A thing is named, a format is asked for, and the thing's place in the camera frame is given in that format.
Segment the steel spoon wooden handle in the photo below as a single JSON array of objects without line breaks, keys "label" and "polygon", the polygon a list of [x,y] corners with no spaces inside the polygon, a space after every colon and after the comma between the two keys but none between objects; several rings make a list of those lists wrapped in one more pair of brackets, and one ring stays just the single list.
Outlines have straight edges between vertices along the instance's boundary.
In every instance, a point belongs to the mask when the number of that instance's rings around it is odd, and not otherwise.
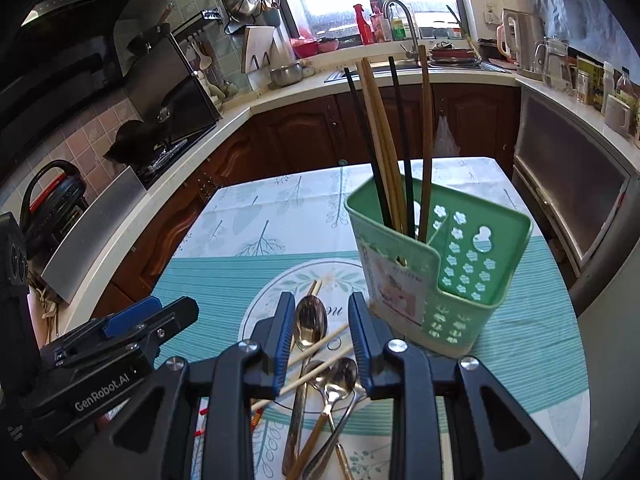
[{"label": "steel spoon wooden handle", "polygon": [[328,377],[321,383],[320,392],[323,401],[323,408],[317,419],[314,429],[311,431],[305,446],[299,452],[296,462],[288,472],[286,478],[288,480],[298,479],[308,464],[311,452],[314,450],[316,443],[322,433],[324,426],[331,418],[334,404],[346,399],[354,388],[357,377],[356,362],[349,358],[341,358],[329,368]]}]

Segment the dark brown wooden chopstick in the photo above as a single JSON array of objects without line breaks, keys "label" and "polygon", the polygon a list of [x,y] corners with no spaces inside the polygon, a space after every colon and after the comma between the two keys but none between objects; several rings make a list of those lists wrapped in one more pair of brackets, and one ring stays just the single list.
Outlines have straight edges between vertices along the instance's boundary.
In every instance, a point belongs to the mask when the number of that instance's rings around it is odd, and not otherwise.
[{"label": "dark brown wooden chopstick", "polygon": [[423,174],[421,188],[421,212],[419,224],[419,240],[423,243],[427,239],[428,215],[430,214],[432,156],[433,156],[433,119],[432,119],[432,89],[430,74],[428,73],[427,52],[424,44],[418,47],[419,62],[422,73],[422,115],[423,115]]}]

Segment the white chopstick red striped end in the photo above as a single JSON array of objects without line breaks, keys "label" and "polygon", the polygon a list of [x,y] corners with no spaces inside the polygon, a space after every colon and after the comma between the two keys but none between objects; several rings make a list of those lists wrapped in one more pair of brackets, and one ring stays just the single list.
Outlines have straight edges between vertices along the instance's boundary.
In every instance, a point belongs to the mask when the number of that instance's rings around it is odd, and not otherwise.
[{"label": "white chopstick red striped end", "polygon": [[[315,378],[316,376],[318,376],[319,374],[321,374],[322,372],[327,370],[329,367],[331,367],[336,361],[338,361],[341,358],[344,358],[345,356],[348,356],[353,351],[354,351],[354,348],[352,348],[352,346],[346,347],[341,352],[338,352],[336,356],[334,356],[333,358],[329,359],[329,361],[326,361],[323,364],[318,365],[317,367],[315,367],[310,372],[308,372],[305,375],[303,375],[302,377],[299,377],[298,379],[294,380],[294,382],[290,382],[289,384],[287,384],[281,390],[280,396],[287,396],[292,391],[297,389],[300,385],[303,385],[304,382],[308,382],[309,379]],[[257,402],[253,403],[250,406],[250,411],[252,413],[254,413],[254,412],[260,410],[261,408],[265,408],[269,403],[271,403],[271,400],[260,400],[260,401],[257,401]]]}]

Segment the steel kitchen faucet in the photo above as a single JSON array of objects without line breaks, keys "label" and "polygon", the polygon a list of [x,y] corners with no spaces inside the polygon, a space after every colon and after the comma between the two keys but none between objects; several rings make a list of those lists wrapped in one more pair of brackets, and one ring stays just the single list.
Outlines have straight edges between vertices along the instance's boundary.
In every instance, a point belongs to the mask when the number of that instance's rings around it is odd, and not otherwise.
[{"label": "steel kitchen faucet", "polygon": [[[398,18],[398,25],[392,19],[392,9],[396,6],[404,14],[403,18]],[[400,0],[386,0],[383,6],[383,15],[390,21],[393,40],[400,42],[400,47],[405,52],[406,58],[413,62],[420,62],[419,35],[416,32],[416,25],[413,23],[411,11],[408,6]]]}]

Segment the large steel spoon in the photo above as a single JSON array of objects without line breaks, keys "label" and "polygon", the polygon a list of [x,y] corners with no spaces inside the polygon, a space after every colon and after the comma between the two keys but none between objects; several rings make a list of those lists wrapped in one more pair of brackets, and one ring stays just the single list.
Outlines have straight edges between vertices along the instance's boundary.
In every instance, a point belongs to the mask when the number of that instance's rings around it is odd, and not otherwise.
[{"label": "large steel spoon", "polygon": [[[326,308],[317,296],[317,291],[311,289],[299,301],[295,311],[295,345],[299,350],[312,346],[326,336],[328,317]],[[281,472],[285,476],[294,465],[299,449],[300,433],[304,420],[304,409],[307,397],[307,386],[299,386],[295,390],[294,403],[288,436],[283,451]]]}]

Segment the steel fork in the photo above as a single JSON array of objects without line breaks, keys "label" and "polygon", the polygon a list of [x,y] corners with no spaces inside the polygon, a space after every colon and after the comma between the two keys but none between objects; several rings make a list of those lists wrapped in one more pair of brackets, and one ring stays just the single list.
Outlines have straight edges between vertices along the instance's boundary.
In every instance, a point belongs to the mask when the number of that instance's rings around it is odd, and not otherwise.
[{"label": "steel fork", "polygon": [[350,480],[354,478],[352,476],[352,472],[350,471],[350,466],[346,452],[344,450],[344,446],[340,443],[340,437],[346,426],[346,422],[348,422],[349,416],[352,414],[356,406],[367,396],[368,395],[366,393],[366,389],[363,388],[363,386],[360,384],[360,380],[357,379],[354,388],[352,389],[352,400],[350,400],[340,422],[332,430],[329,439],[324,442],[324,445],[322,445],[320,451],[305,467],[303,471],[304,479],[319,479],[326,470],[326,466],[328,466],[329,459],[331,458],[331,455],[334,451],[337,451],[338,463],[341,466],[343,476],[346,479]]}]

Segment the small steel spoon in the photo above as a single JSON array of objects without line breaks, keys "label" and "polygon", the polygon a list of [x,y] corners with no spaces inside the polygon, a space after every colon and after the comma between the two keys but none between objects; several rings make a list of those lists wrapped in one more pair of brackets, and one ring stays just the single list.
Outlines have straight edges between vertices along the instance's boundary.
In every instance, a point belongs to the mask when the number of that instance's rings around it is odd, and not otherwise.
[{"label": "small steel spoon", "polygon": [[338,401],[346,399],[352,393],[356,375],[357,367],[355,361],[349,358],[341,358],[329,368],[328,374],[320,382],[323,408],[304,447],[304,450],[307,451],[303,472],[304,479],[319,479],[324,473],[332,450],[325,446],[317,453],[315,458],[311,458],[310,453],[314,450],[326,425],[329,425],[331,430],[335,429],[332,410]]}]

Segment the leaf pattern tablecloth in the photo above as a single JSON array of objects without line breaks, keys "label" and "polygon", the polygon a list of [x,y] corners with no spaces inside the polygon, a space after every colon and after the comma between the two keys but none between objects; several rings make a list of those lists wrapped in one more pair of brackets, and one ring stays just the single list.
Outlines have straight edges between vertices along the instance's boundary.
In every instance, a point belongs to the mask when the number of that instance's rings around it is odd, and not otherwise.
[{"label": "leaf pattern tablecloth", "polygon": [[[370,173],[366,165],[346,166],[217,192],[152,290],[166,304],[188,296],[200,308],[198,320],[163,345],[163,356],[216,356],[250,336],[282,292],[303,297],[313,282],[321,285],[331,348],[345,347],[348,297],[366,287],[345,202]],[[582,338],[539,232],[473,352],[583,471],[590,402]]]}]

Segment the green plastic utensil holder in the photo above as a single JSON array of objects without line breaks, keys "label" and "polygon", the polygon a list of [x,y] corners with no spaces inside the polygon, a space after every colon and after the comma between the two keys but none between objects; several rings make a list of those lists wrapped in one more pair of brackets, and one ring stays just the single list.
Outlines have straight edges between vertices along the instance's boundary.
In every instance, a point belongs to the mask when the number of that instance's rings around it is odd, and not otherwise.
[{"label": "green plastic utensil holder", "polygon": [[374,314],[416,344],[460,358],[506,299],[533,225],[526,214],[433,185],[423,242],[384,226],[367,181],[349,214]]}]

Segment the black wok on stove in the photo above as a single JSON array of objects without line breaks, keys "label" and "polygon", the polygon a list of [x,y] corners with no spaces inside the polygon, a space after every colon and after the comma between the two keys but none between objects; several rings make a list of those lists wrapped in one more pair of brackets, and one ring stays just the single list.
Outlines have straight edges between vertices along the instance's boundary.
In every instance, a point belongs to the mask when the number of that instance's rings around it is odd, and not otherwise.
[{"label": "black wok on stove", "polygon": [[170,121],[168,107],[161,108],[152,122],[127,120],[119,127],[116,139],[104,157],[131,167],[151,165],[162,151],[170,148]]}]

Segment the steel bowl on counter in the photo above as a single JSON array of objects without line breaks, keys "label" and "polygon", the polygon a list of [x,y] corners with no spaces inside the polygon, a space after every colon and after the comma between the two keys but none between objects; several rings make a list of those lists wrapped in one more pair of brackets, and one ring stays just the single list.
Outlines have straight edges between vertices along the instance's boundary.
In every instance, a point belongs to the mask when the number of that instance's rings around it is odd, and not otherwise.
[{"label": "steel bowl on counter", "polygon": [[284,88],[297,84],[313,74],[314,68],[312,66],[305,65],[302,62],[295,62],[270,70],[270,79],[275,87]]}]

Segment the black range hood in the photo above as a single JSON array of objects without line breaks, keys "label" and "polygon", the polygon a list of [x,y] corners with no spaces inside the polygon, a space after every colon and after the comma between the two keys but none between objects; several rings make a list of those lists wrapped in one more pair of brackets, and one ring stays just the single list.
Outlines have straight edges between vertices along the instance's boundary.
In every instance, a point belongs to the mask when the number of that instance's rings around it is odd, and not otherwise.
[{"label": "black range hood", "polygon": [[151,0],[42,0],[1,50],[1,163],[122,84],[114,30]]}]

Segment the red spray bottle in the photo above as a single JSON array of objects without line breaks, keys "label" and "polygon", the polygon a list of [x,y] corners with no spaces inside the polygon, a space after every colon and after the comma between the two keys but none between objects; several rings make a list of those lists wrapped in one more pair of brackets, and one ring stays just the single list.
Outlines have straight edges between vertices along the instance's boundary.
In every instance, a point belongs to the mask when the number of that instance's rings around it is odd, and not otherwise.
[{"label": "red spray bottle", "polygon": [[366,46],[367,44],[374,43],[373,32],[371,26],[364,18],[363,14],[363,6],[360,3],[356,3],[354,5],[355,15],[356,15],[356,23],[358,32],[361,38],[361,42]]}]

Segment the white mug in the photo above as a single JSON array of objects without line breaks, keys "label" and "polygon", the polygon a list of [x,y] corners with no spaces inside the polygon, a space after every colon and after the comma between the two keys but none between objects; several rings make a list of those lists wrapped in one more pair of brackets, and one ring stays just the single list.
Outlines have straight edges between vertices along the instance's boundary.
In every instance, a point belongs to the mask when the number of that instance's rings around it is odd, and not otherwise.
[{"label": "white mug", "polygon": [[614,94],[606,97],[605,125],[621,136],[628,136],[631,124],[631,107]]}]

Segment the glass pitcher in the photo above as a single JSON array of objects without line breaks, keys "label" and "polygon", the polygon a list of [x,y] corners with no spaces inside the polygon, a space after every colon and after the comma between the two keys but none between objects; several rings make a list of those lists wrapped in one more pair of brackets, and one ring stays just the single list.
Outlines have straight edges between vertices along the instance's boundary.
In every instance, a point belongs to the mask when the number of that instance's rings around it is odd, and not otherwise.
[{"label": "glass pitcher", "polygon": [[573,90],[566,41],[558,38],[544,38],[538,41],[535,62],[541,69],[542,82],[548,88],[564,93],[570,93]]}]

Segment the steel electric kettle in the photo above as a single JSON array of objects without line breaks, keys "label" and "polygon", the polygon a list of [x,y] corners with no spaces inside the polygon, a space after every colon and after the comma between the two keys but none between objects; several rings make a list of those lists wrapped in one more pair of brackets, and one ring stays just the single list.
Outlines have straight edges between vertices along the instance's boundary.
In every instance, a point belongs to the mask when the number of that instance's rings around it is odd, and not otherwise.
[{"label": "steel electric kettle", "polygon": [[544,40],[544,22],[538,15],[503,9],[496,35],[499,52],[515,62],[521,75],[541,77],[542,62],[536,52]]}]

